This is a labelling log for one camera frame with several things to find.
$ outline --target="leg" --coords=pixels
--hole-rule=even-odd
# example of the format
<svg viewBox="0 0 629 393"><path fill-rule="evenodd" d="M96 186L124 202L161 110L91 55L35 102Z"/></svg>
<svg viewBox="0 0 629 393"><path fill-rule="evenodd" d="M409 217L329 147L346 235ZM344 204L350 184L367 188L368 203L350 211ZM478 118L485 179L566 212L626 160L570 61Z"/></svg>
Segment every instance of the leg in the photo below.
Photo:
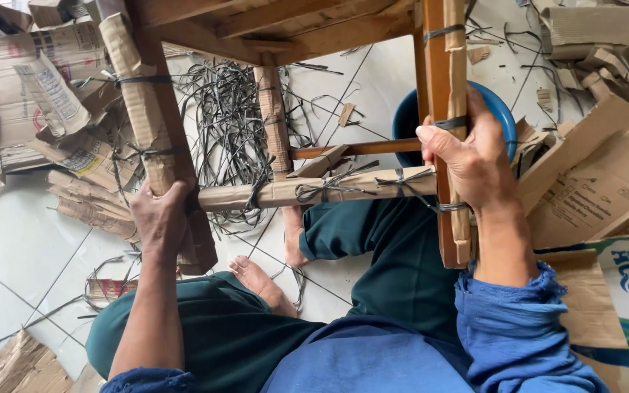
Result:
<svg viewBox="0 0 629 393"><path fill-rule="evenodd" d="M282 291L255 263L246 258L236 262L231 263L233 273L177 282L186 371L197 377L200 392L258 392L278 362L324 326L276 315L289 312L279 305ZM89 334L89 362L104 378L134 296L133 291L111 303Z"/></svg>
<svg viewBox="0 0 629 393"><path fill-rule="evenodd" d="M322 203L302 220L306 259L372 251L371 268L354 285L350 315L381 315L422 334L458 344L454 284L438 247L438 218L417 198Z"/></svg>

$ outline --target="blue bowl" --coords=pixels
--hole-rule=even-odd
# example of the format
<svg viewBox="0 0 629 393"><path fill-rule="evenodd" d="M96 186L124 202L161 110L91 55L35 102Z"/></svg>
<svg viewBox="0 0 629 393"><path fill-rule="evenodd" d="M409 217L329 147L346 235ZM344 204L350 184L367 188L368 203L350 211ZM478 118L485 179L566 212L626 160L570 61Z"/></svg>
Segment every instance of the blue bowl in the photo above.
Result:
<svg viewBox="0 0 629 393"><path fill-rule="evenodd" d="M489 111L501 123L504 130L504 140L516 140L516 123L509 107L490 89L475 82L468 82L479 90L487 102ZM419 107L416 104L416 90L412 90L397 107L395 117L392 120L392 138L416 138L416 128L418 126ZM506 142L506 151L509 153L509 161L513 160L514 155L516 155L516 143ZM395 153L395 155L397 155L397 160L405 168L424 165L422 152L400 152Z"/></svg>

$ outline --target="knee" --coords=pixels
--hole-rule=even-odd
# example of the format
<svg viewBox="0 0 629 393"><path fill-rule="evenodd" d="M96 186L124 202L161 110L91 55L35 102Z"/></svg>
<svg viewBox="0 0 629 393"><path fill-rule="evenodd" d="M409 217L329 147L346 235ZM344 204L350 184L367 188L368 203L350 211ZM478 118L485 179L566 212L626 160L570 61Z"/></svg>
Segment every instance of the knee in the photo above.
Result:
<svg viewBox="0 0 629 393"><path fill-rule="evenodd" d="M127 298L119 298L100 312L84 345L89 364L106 380L130 314L132 299Z"/></svg>

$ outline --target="white tile floor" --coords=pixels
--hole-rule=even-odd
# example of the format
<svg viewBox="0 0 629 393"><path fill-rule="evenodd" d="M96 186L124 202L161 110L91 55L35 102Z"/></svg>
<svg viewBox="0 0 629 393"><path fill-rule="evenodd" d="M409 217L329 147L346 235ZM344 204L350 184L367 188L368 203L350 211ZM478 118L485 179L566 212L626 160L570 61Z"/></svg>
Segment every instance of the white tile floor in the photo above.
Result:
<svg viewBox="0 0 629 393"><path fill-rule="evenodd" d="M480 0L473 18L483 27L492 26L485 38L503 40L502 25L509 21L509 31L537 31L537 20L513 0ZM523 64L542 64L537 56L539 43L533 37L512 36L517 43L514 54L507 44L491 47L491 56L475 66L468 65L468 78L491 88L512 109L519 120L543 127L551 120L537 107L535 90L540 87L553 92L554 85L545 72L521 68ZM336 127L340 104L330 97L316 99L315 112L307 104L314 138L318 145L355 143L391 138L391 122L398 103L415 88L412 40L403 37L366 46L347 56L329 55L309 61L323 64L343 76L289 67L289 85L307 100L328 94L356 104L365 117L354 115L361 125L345 129ZM171 61L170 69L182 68L180 61ZM569 99L563 100L563 119L578 120L579 113ZM301 130L304 119L298 119ZM381 167L399 166L395 156L359 157L379 159ZM128 245L102 231L92 230L54 210L55 199L45 191L41 174L10 175L0 195L0 338L22 325L48 313L83 293L84 280L102 261L122 255ZM226 270L235 255L249 255L269 274L282 271L275 281L292 301L298 297L295 276L285 267L283 257L283 218L271 209L257 229L233 237L221 236L217 249L219 263L215 271ZM106 266L100 277L121 278L131 258ZM351 307L351 289L370 263L364 255L342 261L318 261L304 269L307 278L302 299L301 317L329 322L344 316ZM52 315L32 328L30 333L58 355L62 366L76 379L86 362L83 345L94 314L79 301Z"/></svg>

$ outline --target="person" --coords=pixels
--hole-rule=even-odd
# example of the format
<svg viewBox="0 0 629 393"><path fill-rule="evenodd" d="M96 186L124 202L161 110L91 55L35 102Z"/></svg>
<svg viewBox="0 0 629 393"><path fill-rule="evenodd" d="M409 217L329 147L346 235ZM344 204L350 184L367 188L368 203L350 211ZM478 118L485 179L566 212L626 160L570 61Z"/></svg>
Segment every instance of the person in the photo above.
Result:
<svg viewBox="0 0 629 393"><path fill-rule="evenodd" d="M570 352L565 289L530 248L502 128L467 91L466 141L428 119L416 133L424 161L443 158L475 213L478 262L443 267L438 217L416 197L283 208L291 266L372 252L348 315L308 322L246 257L176 282L192 184L156 197L145 183L131 204L138 289L99 314L86 344L109 379L101 391L607 392Z"/></svg>

